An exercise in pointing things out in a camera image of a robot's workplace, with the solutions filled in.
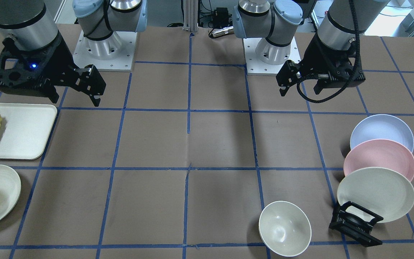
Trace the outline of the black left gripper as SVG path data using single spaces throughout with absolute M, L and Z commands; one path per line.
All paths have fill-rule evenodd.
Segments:
M 351 75 L 354 77 L 348 87 L 365 82 L 366 76 L 360 56 L 356 53 L 357 49 L 358 43 L 355 40 L 348 43 L 347 50 L 331 49 L 320 40 L 318 34 L 315 34 L 300 63 L 287 60 L 277 73 L 276 81 L 281 97 L 285 97 L 290 87 L 295 84 L 299 95 L 303 97 L 299 72 L 303 77 L 317 79 L 314 87 L 317 95 L 324 89 L 342 88 Z

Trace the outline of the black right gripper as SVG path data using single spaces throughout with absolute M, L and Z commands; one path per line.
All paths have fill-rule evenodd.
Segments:
M 87 95 L 97 108 L 105 93 L 106 82 L 97 67 L 89 64 L 78 68 L 73 62 L 61 33 L 47 46 L 23 51 L 16 46 L 16 37 L 9 34 L 2 41 L 0 54 L 0 91 L 8 95 L 43 97 L 56 103 L 55 86 L 72 87 Z

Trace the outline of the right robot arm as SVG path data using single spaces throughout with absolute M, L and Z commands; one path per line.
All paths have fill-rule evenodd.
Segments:
M 85 51 L 93 60 L 124 51 L 119 32 L 143 32 L 146 0 L 74 0 Z M 42 0 L 0 0 L 0 91 L 8 95 L 59 100 L 56 86 L 70 87 L 100 104 L 106 82 L 95 62 L 79 67 Z

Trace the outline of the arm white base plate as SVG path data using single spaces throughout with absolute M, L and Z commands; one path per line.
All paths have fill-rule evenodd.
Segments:
M 243 39 L 243 46 L 248 75 L 275 76 L 287 60 L 301 61 L 295 38 L 283 47 L 274 46 L 264 38 L 248 38 Z
M 73 52 L 74 63 L 79 67 L 93 64 L 100 72 L 131 72 L 138 35 L 114 32 L 108 39 L 92 41 L 81 33 Z

